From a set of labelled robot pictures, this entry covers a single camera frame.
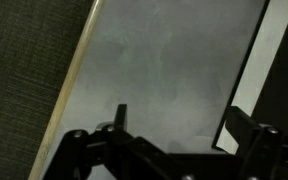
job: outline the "gray carpet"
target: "gray carpet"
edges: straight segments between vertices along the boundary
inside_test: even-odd
[[[0,179],[27,179],[91,0],[0,0]]]

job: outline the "metal arm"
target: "metal arm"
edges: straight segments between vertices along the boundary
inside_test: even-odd
[[[100,124],[91,135],[66,133],[44,179],[84,180],[100,164],[121,180],[288,179],[288,138],[260,127],[237,107],[228,109],[226,123],[240,144],[237,156],[166,154],[125,131],[126,112],[119,105],[114,123]]]

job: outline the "metal frame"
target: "metal frame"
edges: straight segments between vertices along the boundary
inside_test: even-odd
[[[87,179],[104,164],[116,179],[288,179],[288,138],[274,127],[260,127],[237,107],[228,110],[226,127],[240,144],[236,156],[166,154],[125,131],[126,105],[114,123],[65,134],[44,179]]]

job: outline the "bolt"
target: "bolt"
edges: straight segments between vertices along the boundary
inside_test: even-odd
[[[194,176],[192,175],[185,175],[182,177],[182,180],[194,180]]]
[[[252,177],[247,178],[247,180],[259,180],[259,178],[252,176]]]
[[[82,134],[83,134],[82,131],[76,131],[76,132],[74,133],[74,137],[79,138],[79,137],[82,136]]]
[[[278,133],[278,130],[275,129],[275,128],[273,128],[273,127],[269,127],[267,130],[268,130],[270,133],[272,133],[272,134],[277,134],[277,133]]]
[[[114,131],[114,126],[109,126],[109,127],[107,128],[107,131],[108,131],[108,132]]]

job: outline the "wooden edge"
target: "wooden edge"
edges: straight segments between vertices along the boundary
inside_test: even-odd
[[[70,96],[75,78],[78,74],[80,65],[82,63],[82,59],[87,49],[88,42],[90,40],[92,32],[94,31],[95,23],[103,4],[104,0],[94,0],[93,2],[91,11],[87,17],[84,29],[82,31],[74,56],[72,58],[71,65],[68,69],[62,89],[55,104],[55,108],[53,110],[52,116],[46,128],[42,143],[37,152],[31,173],[28,178],[29,180],[39,179],[47,154],[52,145],[58,124],[61,120],[66,102]]]

